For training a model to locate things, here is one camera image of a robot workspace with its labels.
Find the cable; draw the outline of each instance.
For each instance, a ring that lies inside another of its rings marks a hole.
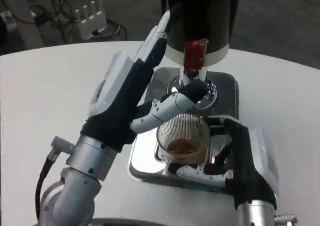
[[[65,3],[66,3],[66,0],[63,0],[63,3],[61,3],[60,0],[58,0],[58,5],[60,6],[59,7],[60,8],[60,10],[59,10],[60,12],[63,10],[63,6],[65,5]],[[59,31],[61,33],[61,38],[62,38],[63,42],[65,44],[67,44],[67,40],[65,38],[65,29],[66,28],[63,29],[63,27],[62,27],[61,21],[59,19],[59,12],[56,9],[55,0],[51,0],[51,4],[52,4],[53,10],[54,10],[54,14],[55,14],[54,17],[57,16],[57,19],[58,19],[58,29],[59,29]]]
[[[109,21],[110,23],[114,24],[114,25],[119,25],[124,31],[124,39],[123,40],[124,41],[127,40],[128,32],[127,32],[127,29],[124,26],[122,26],[120,23],[117,23],[117,22],[115,22],[115,21],[113,21],[113,20],[111,20],[109,18],[107,18],[106,20]]]
[[[24,21],[22,19],[20,19],[19,17],[17,17],[11,10],[10,8],[7,6],[7,4],[5,3],[4,0],[1,0],[1,2],[3,3],[4,7],[10,11],[10,13],[12,14],[12,17],[14,17],[16,20],[20,21],[21,23],[24,23],[24,24],[29,24],[29,25],[35,25],[36,23],[35,22],[28,22],[28,21]]]
[[[35,188],[34,202],[35,202],[35,213],[36,218],[39,220],[40,218],[40,197],[41,197],[41,188],[44,183],[45,178],[47,177],[52,165],[56,161],[59,154],[57,154],[56,150],[53,148],[49,155],[46,157],[44,165],[39,175],[38,182]]]
[[[116,31],[114,32],[109,32],[109,33],[105,33],[105,34],[101,34],[98,30],[95,30],[92,32],[91,34],[91,38],[102,38],[104,39],[104,41],[107,41],[107,40],[110,40],[114,37],[116,37],[117,35],[119,35],[119,32],[120,32],[120,25],[118,24],[118,28]]]

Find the white table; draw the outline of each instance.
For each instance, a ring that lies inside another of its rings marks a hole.
[[[54,136],[76,142],[89,101],[118,50],[140,42],[47,47],[0,57],[2,226],[36,222],[34,193]],[[163,59],[160,66],[177,67]],[[297,213],[299,225],[318,225],[320,202],[320,70],[259,54],[230,50],[209,70],[239,84],[240,120],[263,128],[276,152],[277,213]],[[95,199],[95,217],[131,218],[171,226],[234,226],[228,195],[134,181],[131,147],[119,154]],[[43,189],[59,180],[61,155]]]

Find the brown liquid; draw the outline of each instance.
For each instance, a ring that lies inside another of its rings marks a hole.
[[[177,155],[189,155],[196,152],[198,149],[197,145],[191,141],[184,139],[176,139],[167,148],[169,153]]]

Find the gray floor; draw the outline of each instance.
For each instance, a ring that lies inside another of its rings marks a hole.
[[[75,10],[92,0],[68,1]],[[48,0],[41,3],[49,6]],[[108,18],[127,28],[128,41],[143,40],[161,17],[160,0],[104,0],[104,9]],[[39,30],[46,45],[62,43],[50,25]],[[81,42],[72,36],[72,43]],[[0,53],[21,50],[13,44]],[[240,0],[231,48],[320,69],[320,0]]]

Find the metal drip tray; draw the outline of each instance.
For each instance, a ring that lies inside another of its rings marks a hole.
[[[158,69],[148,86],[145,101],[160,99],[166,94],[168,83],[179,73],[178,68],[163,67]],[[204,116],[231,115],[238,117],[238,84],[235,79],[221,72],[207,72],[207,76],[216,84],[217,99],[215,103],[203,111]],[[166,170],[166,163],[159,150],[157,129],[139,134],[135,139],[129,160],[130,175],[142,182],[154,183],[167,186],[205,190],[210,192],[225,193],[224,187],[213,187],[197,182],[188,181],[171,175]],[[211,146],[208,149],[206,161],[212,162],[214,156],[229,140],[227,135],[215,135],[211,137]]]

